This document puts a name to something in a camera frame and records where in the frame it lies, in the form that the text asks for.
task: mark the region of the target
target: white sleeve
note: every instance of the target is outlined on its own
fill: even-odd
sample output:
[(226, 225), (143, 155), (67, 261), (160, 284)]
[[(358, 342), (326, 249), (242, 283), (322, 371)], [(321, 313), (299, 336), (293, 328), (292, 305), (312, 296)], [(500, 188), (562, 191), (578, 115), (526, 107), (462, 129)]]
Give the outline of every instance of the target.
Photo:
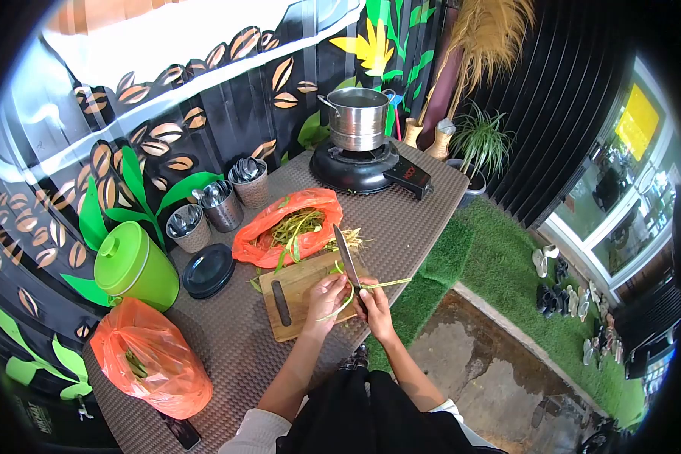
[(218, 454), (272, 454), (275, 440), (290, 429), (291, 423), (287, 419), (252, 408), (245, 413), (235, 438), (222, 445)]
[(474, 433), (472, 429), (469, 429), (464, 424), (464, 417), (459, 414), (459, 409), (457, 408), (457, 405), (454, 404), (453, 400), (447, 399), (445, 403), (439, 405), (436, 408), (432, 408), (428, 411), (428, 413), (434, 413), (436, 411), (446, 411), (452, 413), (452, 415), (454, 415), (454, 417), (457, 419), (459, 427), (462, 428), (464, 435), (467, 437), (467, 440), (469, 440), (472, 446), (488, 446), (490, 448), (496, 448), (496, 446)]

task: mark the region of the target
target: wet floor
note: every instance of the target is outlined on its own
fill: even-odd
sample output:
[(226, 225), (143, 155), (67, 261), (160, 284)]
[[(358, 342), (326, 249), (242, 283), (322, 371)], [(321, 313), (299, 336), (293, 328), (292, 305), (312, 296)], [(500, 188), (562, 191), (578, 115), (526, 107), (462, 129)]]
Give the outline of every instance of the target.
[(465, 424), (509, 454), (576, 452), (598, 421), (557, 374), (454, 291), (409, 352)]

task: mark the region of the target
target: orange plastic bag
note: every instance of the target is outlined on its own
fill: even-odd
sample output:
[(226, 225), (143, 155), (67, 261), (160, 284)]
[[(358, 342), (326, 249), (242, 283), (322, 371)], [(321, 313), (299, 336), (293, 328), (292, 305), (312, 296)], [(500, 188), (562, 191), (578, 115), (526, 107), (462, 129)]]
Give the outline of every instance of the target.
[[(111, 383), (172, 418), (196, 415), (212, 398), (212, 382), (179, 329), (136, 298), (124, 298), (101, 320), (91, 348)], [(144, 365), (146, 378), (131, 371), (127, 349)]]
[[(280, 222), (285, 215), (308, 207), (317, 208), (325, 213), (325, 221), (319, 231), (298, 236), (300, 258), (304, 259), (323, 249), (328, 241), (336, 237), (333, 225), (339, 224), (343, 219), (343, 209), (338, 203), (336, 191), (309, 187), (270, 204), (255, 216), (251, 223), (239, 229), (235, 235), (235, 242), (232, 243), (232, 256), (239, 261), (249, 261), (260, 268), (275, 268), (280, 261), (283, 246), (270, 248), (272, 239), (263, 233)], [(292, 263), (290, 254), (285, 255), (283, 263)]]

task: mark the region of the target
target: stack of black plates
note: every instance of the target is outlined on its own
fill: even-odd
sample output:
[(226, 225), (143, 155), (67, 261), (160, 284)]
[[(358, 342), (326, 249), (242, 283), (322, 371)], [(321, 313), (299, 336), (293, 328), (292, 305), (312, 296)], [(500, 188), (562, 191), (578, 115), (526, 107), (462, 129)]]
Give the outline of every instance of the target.
[(235, 271), (232, 250), (226, 244), (207, 246), (191, 258), (184, 269), (184, 288), (194, 299), (205, 299), (219, 292)]

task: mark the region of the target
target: kitchen knife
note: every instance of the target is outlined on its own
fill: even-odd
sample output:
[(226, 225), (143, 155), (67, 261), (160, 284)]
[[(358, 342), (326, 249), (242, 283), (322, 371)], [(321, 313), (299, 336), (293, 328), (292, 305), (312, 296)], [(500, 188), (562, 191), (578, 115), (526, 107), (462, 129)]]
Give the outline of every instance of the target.
[(358, 275), (356, 274), (356, 268), (353, 266), (353, 260), (351, 259), (351, 251), (348, 250), (348, 245), (345, 244), (345, 238), (343, 237), (343, 232), (337, 225), (333, 225), (333, 231), (336, 233), (336, 244), (338, 246), (338, 252), (340, 252), (340, 258), (343, 260), (343, 267), (345, 274), (348, 276), (348, 282), (354, 287), (354, 294), (358, 296), (358, 302), (361, 305), (363, 313), (368, 315), (368, 309), (366, 304), (363, 303), (361, 299), (361, 283), (358, 281)]

